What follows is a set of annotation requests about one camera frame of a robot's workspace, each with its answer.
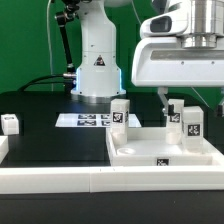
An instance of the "small white cube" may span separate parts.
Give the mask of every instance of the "small white cube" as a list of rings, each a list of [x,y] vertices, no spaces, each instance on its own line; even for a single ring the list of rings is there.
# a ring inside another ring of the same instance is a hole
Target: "small white cube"
[[[1,115],[1,125],[4,135],[19,134],[19,121],[15,114]]]

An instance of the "white tray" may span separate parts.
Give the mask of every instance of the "white tray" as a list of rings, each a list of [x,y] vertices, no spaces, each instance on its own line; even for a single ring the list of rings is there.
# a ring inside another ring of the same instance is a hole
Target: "white tray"
[[[182,145],[165,141],[165,128],[129,128],[127,144],[114,145],[110,129],[106,131],[107,149],[112,166],[220,166],[224,156],[207,140],[198,153]]]

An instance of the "black cable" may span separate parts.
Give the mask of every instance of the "black cable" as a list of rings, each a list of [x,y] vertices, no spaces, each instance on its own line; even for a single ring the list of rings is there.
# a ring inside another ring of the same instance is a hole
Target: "black cable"
[[[26,88],[32,85],[46,85],[46,84],[69,84],[70,82],[33,82],[33,83],[27,83],[26,85],[20,87],[17,91],[23,92]]]
[[[34,83],[34,82],[38,82],[38,81],[45,80],[45,79],[53,79],[53,78],[60,78],[60,77],[63,78],[63,75],[47,75],[47,76],[42,76],[42,77],[33,79],[28,83]]]
[[[63,75],[48,75],[48,76],[42,76],[36,79],[33,79],[32,81],[28,82],[27,84],[21,86],[18,91],[23,91],[26,89],[30,84],[36,83],[38,81],[46,80],[46,79],[54,79],[54,78],[63,78]]]

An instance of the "black and white pattern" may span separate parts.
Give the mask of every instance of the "black and white pattern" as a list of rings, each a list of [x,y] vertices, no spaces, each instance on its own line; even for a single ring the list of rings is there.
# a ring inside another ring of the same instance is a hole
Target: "black and white pattern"
[[[157,159],[157,166],[169,166],[169,159]]]
[[[94,120],[79,120],[77,126],[96,126],[96,121]]]
[[[110,121],[101,121],[101,124],[103,127],[109,127],[110,126]]]
[[[170,122],[180,123],[180,113],[174,113],[173,116],[170,116]]]
[[[188,125],[188,136],[200,136],[200,124]]]
[[[95,114],[79,114],[78,119],[85,119],[85,120],[96,119],[96,115]]]
[[[110,114],[101,114],[102,120],[110,120]]]
[[[113,112],[113,123],[123,123],[124,121],[124,114],[120,112]]]

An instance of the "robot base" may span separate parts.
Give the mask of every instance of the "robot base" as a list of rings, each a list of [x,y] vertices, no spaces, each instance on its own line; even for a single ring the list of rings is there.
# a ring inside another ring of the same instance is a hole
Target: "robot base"
[[[92,103],[92,104],[110,103],[111,100],[113,100],[115,98],[125,99],[126,98],[126,91],[123,90],[115,96],[99,97],[99,96],[84,96],[84,95],[80,94],[79,92],[77,92],[75,90],[72,90],[71,91],[71,98],[74,101],[81,101],[81,102]]]

